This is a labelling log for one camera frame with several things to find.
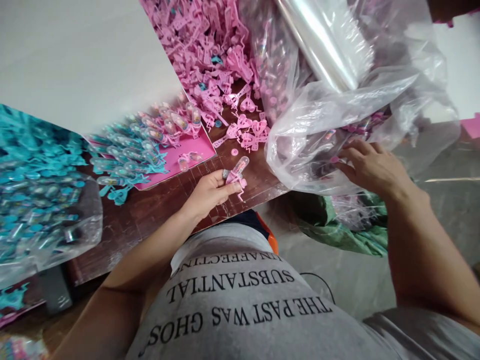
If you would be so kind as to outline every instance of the small blue piece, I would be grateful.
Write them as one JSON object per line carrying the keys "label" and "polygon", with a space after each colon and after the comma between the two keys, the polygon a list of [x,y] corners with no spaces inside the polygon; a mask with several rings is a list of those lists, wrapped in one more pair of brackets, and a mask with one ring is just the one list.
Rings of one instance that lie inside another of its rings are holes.
{"label": "small blue piece", "polygon": [[222,65],[224,64],[224,62],[222,61],[222,59],[219,56],[212,56],[211,62],[213,64],[222,64]]}

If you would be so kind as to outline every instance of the gray t-shirt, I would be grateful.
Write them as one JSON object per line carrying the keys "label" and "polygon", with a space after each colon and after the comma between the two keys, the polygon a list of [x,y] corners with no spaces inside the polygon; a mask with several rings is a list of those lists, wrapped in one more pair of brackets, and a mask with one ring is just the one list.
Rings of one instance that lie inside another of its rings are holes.
{"label": "gray t-shirt", "polygon": [[480,337],[433,312],[356,321],[248,226],[193,236],[171,265],[127,359],[480,359]]}

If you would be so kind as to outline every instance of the left hand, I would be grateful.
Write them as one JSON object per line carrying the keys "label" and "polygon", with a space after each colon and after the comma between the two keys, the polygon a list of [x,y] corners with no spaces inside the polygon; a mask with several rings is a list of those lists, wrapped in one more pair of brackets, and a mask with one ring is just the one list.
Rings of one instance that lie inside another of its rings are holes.
{"label": "left hand", "polygon": [[238,182],[225,185],[223,172],[217,170],[202,177],[181,208],[181,211],[193,221],[200,222],[214,207],[226,202],[230,195],[242,191],[242,186]]}

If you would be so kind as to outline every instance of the wooden table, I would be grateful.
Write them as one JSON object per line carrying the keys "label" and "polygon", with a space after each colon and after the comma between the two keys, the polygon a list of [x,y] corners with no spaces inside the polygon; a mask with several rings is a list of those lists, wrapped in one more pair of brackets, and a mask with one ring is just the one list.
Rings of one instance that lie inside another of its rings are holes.
{"label": "wooden table", "polygon": [[[235,84],[233,92],[238,92],[242,83]],[[259,120],[259,113],[245,113],[249,119]],[[229,123],[237,118],[229,108],[223,111],[223,117]],[[227,127],[212,128],[209,133],[212,143],[222,138]],[[238,149],[237,156],[231,155],[232,149]],[[243,156],[250,159],[243,175],[248,182],[241,202],[232,195],[224,204],[215,207],[207,218],[201,221],[195,232],[206,229],[257,205],[263,204],[288,191],[270,172],[265,160],[264,144],[258,151],[249,153],[240,147],[235,139],[227,140],[217,149],[217,156],[192,168],[188,172],[172,177],[148,191],[132,190],[126,203],[116,206],[107,198],[103,203],[103,234],[101,242],[83,255],[67,263],[72,283],[75,286],[110,272],[130,249],[152,234],[171,215],[177,212],[195,188],[199,179],[219,169],[231,170]],[[91,169],[80,170],[91,173]]]}

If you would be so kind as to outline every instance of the hand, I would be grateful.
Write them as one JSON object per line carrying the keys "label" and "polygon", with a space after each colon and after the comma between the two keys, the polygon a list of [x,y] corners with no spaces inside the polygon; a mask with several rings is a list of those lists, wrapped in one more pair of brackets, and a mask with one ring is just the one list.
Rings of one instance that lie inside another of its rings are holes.
{"label": "hand", "polygon": [[223,172],[217,170],[202,177],[181,208],[193,221],[200,222],[214,207],[226,202],[230,195],[242,191],[238,182],[225,185]]}
{"label": "hand", "polygon": [[423,193],[410,179],[402,163],[379,143],[354,141],[338,154],[347,158],[353,167],[337,163],[355,185],[378,194],[384,201],[401,200]]}

